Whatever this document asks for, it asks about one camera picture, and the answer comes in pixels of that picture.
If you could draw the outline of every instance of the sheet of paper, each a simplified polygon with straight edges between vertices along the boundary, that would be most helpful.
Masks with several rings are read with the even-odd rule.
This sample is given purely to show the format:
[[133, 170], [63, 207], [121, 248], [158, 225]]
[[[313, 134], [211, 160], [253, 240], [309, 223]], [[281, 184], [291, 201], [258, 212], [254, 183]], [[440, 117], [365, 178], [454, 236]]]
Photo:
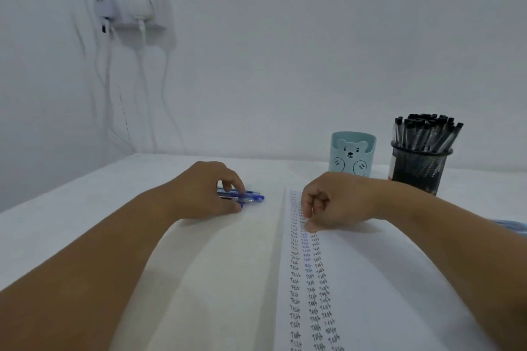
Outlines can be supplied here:
[[496, 349], [405, 235], [378, 220], [310, 234], [300, 195], [287, 190], [275, 351]]

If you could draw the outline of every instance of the light blue cup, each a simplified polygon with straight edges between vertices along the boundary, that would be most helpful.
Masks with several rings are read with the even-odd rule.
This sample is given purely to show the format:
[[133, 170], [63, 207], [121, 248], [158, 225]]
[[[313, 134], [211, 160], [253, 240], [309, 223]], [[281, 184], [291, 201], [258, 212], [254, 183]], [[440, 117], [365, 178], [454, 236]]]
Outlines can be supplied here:
[[331, 136], [329, 171], [368, 176], [372, 172], [377, 138], [362, 132], [335, 132]]

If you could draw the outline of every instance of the blue object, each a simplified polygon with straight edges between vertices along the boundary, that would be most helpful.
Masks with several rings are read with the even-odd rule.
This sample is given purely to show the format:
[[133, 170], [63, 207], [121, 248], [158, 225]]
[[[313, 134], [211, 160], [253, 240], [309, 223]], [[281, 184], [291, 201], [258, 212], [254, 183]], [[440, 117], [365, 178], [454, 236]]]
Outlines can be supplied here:
[[239, 193], [236, 189], [226, 191], [225, 189], [219, 187], [217, 193], [221, 198], [231, 199], [236, 202], [239, 202], [242, 205], [252, 202], [262, 202], [265, 199], [265, 196], [262, 196], [260, 193], [250, 190], [247, 190], [245, 193]]
[[329, 171], [367, 176], [372, 173], [377, 138], [363, 132], [335, 132], [331, 136]]
[[498, 225], [503, 226], [504, 228], [513, 230], [522, 236], [527, 236], [527, 225], [525, 223], [516, 221], [506, 221], [502, 219], [493, 219], [492, 221], [497, 223]]

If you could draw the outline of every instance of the bear face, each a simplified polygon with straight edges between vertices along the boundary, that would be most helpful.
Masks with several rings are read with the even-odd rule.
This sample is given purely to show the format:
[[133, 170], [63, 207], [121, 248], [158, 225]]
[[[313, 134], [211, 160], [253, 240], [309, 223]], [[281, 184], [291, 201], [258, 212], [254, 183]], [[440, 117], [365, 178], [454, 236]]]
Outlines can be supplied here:
[[339, 139], [337, 141], [337, 150], [340, 158], [354, 158], [360, 160], [366, 154], [365, 152], [367, 148], [368, 142], [365, 141], [359, 143], [346, 142], [344, 139]]
[[355, 175], [365, 176], [368, 168], [365, 162], [367, 148], [368, 142], [365, 141], [351, 143], [339, 139], [337, 141], [337, 152], [332, 161], [333, 171], [342, 172], [346, 165], [349, 165]]

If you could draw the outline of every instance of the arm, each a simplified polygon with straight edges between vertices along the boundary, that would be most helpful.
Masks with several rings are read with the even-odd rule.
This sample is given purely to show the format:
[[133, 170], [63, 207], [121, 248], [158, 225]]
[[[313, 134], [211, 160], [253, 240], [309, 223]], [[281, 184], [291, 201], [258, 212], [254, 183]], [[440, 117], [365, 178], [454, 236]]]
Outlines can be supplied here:
[[527, 239], [410, 186], [388, 187], [380, 216], [424, 251], [503, 349], [524, 349]]
[[0, 349], [108, 349], [150, 254], [168, 228], [181, 218], [241, 210], [216, 195], [218, 180], [245, 190], [224, 164], [198, 162], [137, 196], [0, 292]]
[[421, 248], [503, 349], [527, 344], [527, 239], [411, 186], [328, 172], [304, 189], [306, 229], [386, 219]]

